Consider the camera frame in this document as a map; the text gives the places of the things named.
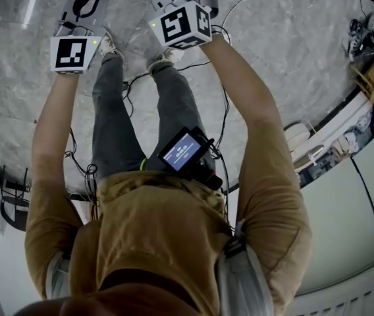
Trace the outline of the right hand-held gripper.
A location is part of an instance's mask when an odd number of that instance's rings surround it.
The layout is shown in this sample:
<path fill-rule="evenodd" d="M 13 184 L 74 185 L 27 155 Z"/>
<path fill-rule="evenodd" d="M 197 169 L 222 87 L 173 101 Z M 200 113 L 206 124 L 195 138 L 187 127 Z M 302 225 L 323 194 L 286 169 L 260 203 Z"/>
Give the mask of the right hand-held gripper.
<path fill-rule="evenodd" d="M 218 0 L 150 0 L 156 17 L 149 26 L 163 47 L 187 50 L 212 41 Z"/>

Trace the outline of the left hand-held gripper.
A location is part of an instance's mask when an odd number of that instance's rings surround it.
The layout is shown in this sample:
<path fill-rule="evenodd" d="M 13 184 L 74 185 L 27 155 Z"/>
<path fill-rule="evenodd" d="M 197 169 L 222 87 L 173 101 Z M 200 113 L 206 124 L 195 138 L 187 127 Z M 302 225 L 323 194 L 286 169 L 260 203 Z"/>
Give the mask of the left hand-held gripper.
<path fill-rule="evenodd" d="M 50 39 L 50 67 L 58 74 L 84 74 L 106 33 L 109 0 L 67 0 Z"/>

